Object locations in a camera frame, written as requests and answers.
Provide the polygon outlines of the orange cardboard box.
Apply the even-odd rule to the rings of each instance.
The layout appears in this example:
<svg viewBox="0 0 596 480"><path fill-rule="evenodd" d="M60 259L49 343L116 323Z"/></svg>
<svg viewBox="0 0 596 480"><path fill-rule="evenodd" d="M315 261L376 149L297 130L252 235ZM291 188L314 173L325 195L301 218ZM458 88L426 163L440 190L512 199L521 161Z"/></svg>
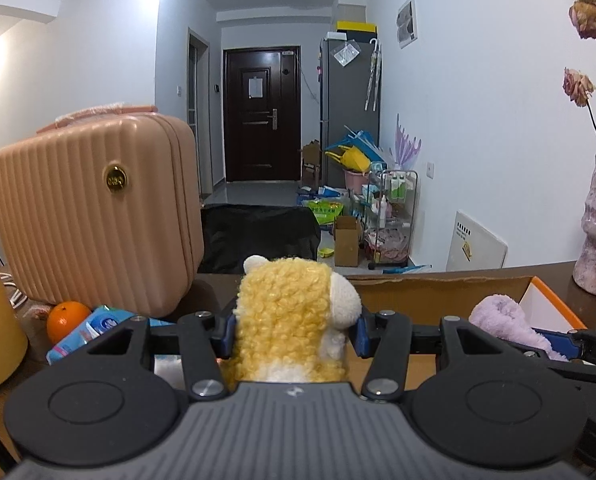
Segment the orange cardboard box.
<svg viewBox="0 0 596 480"><path fill-rule="evenodd" d="M355 275L350 282L367 310L393 310L407 315L418 325L438 325L445 315L468 318L483 298L504 295L520 304L534 328L565 333L585 326L543 280L526 273Z"/></svg>

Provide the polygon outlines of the orange fruit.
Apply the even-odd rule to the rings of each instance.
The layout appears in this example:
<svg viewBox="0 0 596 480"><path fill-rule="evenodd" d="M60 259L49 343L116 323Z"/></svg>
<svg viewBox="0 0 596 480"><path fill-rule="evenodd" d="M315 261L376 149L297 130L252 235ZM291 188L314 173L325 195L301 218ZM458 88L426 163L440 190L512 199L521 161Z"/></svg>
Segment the orange fruit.
<svg viewBox="0 0 596 480"><path fill-rule="evenodd" d="M57 304L46 318L46 333L52 344L58 344L92 313L89 307L77 301Z"/></svg>

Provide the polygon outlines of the small brown cardboard box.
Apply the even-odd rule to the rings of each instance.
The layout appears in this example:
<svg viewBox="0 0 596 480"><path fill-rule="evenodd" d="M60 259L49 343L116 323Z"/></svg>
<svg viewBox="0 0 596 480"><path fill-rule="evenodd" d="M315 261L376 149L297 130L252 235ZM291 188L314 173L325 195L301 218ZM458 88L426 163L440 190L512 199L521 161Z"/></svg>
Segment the small brown cardboard box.
<svg viewBox="0 0 596 480"><path fill-rule="evenodd" d="M360 262L362 230L353 216L339 216L334 224L335 265L356 268Z"/></svg>

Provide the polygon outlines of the yellow box on fridge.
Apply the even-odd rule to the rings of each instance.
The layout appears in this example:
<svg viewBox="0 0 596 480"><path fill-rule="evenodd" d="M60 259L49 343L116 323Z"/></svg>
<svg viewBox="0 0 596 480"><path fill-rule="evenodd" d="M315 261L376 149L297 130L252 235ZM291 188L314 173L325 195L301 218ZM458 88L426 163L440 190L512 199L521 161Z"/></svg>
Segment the yellow box on fridge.
<svg viewBox="0 0 596 480"><path fill-rule="evenodd" d="M371 23L337 21L336 32L343 32L349 41L355 40L369 44L378 37L377 26Z"/></svg>

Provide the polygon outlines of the blue tissue pack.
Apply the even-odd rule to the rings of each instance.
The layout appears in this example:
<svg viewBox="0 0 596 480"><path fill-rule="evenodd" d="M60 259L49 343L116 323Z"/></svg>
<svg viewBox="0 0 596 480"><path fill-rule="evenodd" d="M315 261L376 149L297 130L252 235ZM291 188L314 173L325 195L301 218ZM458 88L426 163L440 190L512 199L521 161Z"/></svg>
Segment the blue tissue pack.
<svg viewBox="0 0 596 480"><path fill-rule="evenodd" d="M96 308L84 321L46 353L46 361L50 365L54 364L98 336L107 333L108 330L112 330L122 322L133 318L133 316L134 313L126 310L112 309L107 306Z"/></svg>

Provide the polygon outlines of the grey refrigerator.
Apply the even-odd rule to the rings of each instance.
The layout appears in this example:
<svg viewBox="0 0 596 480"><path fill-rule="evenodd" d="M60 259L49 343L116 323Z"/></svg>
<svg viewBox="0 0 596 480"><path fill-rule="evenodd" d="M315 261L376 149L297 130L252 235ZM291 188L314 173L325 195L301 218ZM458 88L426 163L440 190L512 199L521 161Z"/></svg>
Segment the grey refrigerator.
<svg viewBox="0 0 596 480"><path fill-rule="evenodd" d="M323 39L319 44L319 143L323 152L332 151L348 133L360 130L379 140L379 106L373 110L373 101L365 105L373 50L369 42L354 40Z"/></svg>

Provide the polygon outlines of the pink ribbed suitcase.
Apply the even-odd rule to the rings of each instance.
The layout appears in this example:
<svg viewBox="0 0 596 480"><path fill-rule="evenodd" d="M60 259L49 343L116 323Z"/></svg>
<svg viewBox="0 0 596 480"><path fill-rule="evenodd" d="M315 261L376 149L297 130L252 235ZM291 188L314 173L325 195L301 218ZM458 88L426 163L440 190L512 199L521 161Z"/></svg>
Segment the pink ribbed suitcase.
<svg viewBox="0 0 596 480"><path fill-rule="evenodd" d="M169 315L203 257L193 130L106 106L1 148L0 237L33 300Z"/></svg>

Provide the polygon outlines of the yellow plush toy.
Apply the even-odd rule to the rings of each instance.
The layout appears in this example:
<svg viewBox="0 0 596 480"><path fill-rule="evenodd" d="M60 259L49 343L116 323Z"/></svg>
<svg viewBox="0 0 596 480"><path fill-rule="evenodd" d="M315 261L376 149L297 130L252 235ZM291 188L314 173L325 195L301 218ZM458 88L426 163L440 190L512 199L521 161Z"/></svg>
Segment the yellow plush toy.
<svg viewBox="0 0 596 480"><path fill-rule="evenodd" d="M353 285L325 263L301 258L243 263L232 356L221 363L231 390L242 382L345 382L348 330L362 314Z"/></svg>

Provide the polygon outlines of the black chair back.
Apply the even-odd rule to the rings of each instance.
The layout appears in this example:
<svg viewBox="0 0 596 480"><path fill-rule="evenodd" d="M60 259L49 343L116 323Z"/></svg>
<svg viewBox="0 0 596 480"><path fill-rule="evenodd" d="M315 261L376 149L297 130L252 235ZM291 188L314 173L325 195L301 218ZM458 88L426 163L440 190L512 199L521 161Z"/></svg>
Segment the black chair back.
<svg viewBox="0 0 596 480"><path fill-rule="evenodd" d="M240 275L252 255L315 260L321 242L319 222L307 207L209 205L201 210L201 223L201 274Z"/></svg>

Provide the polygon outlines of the dark entrance door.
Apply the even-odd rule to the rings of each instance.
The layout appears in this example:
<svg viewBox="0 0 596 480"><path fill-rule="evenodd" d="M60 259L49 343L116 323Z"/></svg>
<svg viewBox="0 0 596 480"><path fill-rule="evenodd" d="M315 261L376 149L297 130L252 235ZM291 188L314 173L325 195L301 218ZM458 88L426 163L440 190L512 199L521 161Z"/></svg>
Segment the dark entrance door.
<svg viewBox="0 0 596 480"><path fill-rule="evenodd" d="M300 177L300 49L223 52L225 178L296 181Z"/></svg>

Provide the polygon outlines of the white board on floor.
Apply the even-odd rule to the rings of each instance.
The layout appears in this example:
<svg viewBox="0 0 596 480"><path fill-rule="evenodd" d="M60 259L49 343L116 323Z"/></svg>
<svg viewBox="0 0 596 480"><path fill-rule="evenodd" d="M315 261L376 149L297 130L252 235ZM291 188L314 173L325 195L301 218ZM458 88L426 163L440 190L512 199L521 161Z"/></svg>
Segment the white board on floor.
<svg viewBox="0 0 596 480"><path fill-rule="evenodd" d="M480 223L456 211L447 271L502 269L508 245Z"/></svg>

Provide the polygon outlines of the lilac fluffy towel roll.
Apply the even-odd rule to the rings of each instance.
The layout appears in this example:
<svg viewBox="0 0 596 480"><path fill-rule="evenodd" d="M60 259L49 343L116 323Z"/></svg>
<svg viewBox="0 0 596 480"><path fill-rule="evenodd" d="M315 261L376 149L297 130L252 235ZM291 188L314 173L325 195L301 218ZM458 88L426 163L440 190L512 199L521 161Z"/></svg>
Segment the lilac fluffy towel roll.
<svg viewBox="0 0 596 480"><path fill-rule="evenodd" d="M473 308L468 321L496 338L537 348L551 360L568 362L565 356L552 348L546 337L533 330L519 304L508 296L485 297Z"/></svg>

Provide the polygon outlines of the metal storage trolley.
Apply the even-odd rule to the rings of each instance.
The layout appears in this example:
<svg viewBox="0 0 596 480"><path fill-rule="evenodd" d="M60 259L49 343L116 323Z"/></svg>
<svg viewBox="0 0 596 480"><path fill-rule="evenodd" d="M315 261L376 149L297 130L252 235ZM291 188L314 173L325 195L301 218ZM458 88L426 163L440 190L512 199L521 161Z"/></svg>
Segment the metal storage trolley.
<svg viewBox="0 0 596 480"><path fill-rule="evenodd" d="M359 206L369 269L409 265L417 190L414 170L379 169L368 174Z"/></svg>

